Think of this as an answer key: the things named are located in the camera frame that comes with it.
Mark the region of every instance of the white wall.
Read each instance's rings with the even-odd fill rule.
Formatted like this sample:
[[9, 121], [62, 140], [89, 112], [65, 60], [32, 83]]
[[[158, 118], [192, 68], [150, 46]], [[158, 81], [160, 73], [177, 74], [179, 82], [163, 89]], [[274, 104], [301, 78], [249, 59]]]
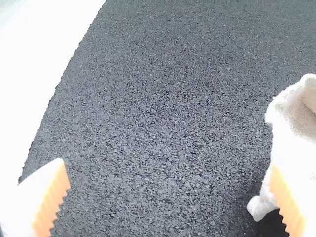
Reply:
[[0, 185], [17, 185], [48, 101], [105, 0], [0, 4]]

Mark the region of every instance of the dark gray carpet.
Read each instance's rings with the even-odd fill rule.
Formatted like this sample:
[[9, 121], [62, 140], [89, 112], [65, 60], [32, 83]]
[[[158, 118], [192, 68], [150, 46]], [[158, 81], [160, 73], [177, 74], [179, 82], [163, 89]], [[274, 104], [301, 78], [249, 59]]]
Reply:
[[315, 72], [316, 3], [153, 2], [107, 0], [48, 106], [22, 180], [67, 163], [52, 235], [287, 236], [245, 206], [268, 103]]

